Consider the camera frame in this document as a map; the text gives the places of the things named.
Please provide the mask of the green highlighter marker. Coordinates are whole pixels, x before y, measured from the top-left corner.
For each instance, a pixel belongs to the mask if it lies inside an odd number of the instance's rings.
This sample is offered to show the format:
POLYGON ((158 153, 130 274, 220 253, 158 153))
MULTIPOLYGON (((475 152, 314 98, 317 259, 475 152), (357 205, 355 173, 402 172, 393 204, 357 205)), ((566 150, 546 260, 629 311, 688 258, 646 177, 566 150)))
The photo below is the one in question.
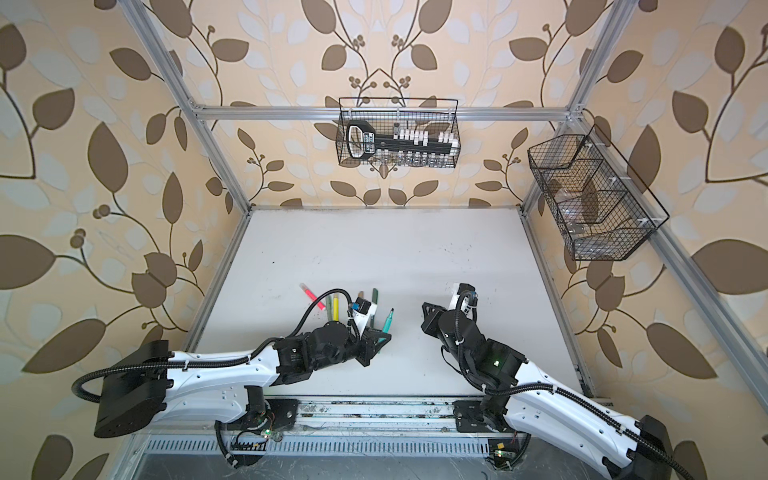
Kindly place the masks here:
POLYGON ((394 308, 390 309, 390 311, 389 311, 389 313, 388 313, 388 315, 386 317, 384 326, 382 328, 382 332, 383 333, 389 333, 391 325, 392 325, 392 322, 393 322, 394 311, 395 311, 394 308))

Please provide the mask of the pink highlighter marker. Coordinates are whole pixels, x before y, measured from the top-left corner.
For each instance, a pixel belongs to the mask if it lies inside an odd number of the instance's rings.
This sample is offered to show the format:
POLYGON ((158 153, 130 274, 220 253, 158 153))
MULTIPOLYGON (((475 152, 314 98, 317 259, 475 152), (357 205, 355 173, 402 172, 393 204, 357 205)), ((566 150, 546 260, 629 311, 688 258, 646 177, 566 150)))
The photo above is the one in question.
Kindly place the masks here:
POLYGON ((326 309, 326 304, 324 303, 324 300, 319 299, 318 296, 305 283, 300 283, 299 287, 302 289, 305 295, 314 303, 314 305, 318 309, 320 310, 326 309))

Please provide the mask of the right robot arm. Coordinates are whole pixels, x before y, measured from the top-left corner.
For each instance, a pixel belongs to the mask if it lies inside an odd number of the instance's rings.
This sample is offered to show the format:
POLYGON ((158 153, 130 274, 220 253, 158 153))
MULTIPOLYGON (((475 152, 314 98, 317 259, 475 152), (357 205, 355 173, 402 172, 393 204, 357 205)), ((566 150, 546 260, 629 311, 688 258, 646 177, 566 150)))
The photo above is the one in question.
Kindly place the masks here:
POLYGON ((529 434, 575 457, 605 479, 683 479, 692 473, 674 457, 666 426, 656 418, 618 413, 539 368, 521 352, 483 335, 473 295, 451 309, 425 303, 422 331, 451 355, 450 366, 483 398, 482 424, 529 434))

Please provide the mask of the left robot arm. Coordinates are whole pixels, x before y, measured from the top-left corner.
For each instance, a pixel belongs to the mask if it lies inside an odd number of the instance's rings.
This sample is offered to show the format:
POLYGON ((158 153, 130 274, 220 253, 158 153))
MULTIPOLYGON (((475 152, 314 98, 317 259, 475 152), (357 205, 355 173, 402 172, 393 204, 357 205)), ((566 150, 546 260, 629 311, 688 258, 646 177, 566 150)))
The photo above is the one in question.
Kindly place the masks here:
POLYGON ((362 366, 386 346, 387 327, 372 328, 377 306, 344 289, 313 299, 341 295, 345 321, 331 319, 312 331, 302 315, 286 336, 269 337, 253 350, 200 354, 172 351, 165 340, 151 341, 111 367, 86 373, 72 393, 98 406, 94 435, 116 438, 145 427, 210 420, 217 447, 233 468, 249 464, 255 440, 269 440, 294 427, 299 402, 269 400, 265 391, 308 380, 316 371, 355 360, 362 366), (253 440, 243 441, 249 435, 253 440))

